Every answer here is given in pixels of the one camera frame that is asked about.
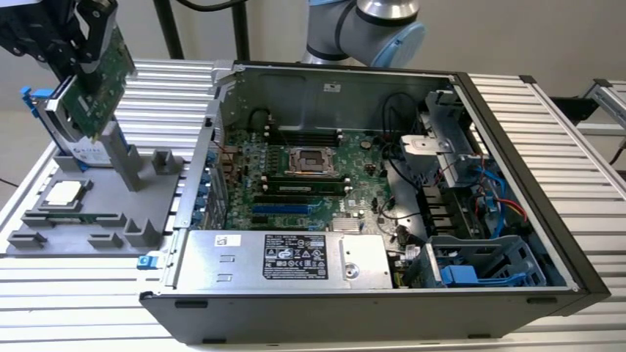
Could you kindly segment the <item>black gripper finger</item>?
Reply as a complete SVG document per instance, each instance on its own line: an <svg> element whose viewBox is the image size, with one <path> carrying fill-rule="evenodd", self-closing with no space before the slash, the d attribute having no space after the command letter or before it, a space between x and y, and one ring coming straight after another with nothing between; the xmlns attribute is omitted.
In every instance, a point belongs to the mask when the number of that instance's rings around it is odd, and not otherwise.
<svg viewBox="0 0 626 352"><path fill-rule="evenodd" d="M57 76L82 72L75 49L48 16L2 16L2 47L15 56L31 56Z"/></svg>
<svg viewBox="0 0 626 352"><path fill-rule="evenodd" d="M75 60L78 80L83 91L97 93L109 77L110 62L117 53L115 16L118 1L78 1L75 12L87 26L75 41Z"/></svg>

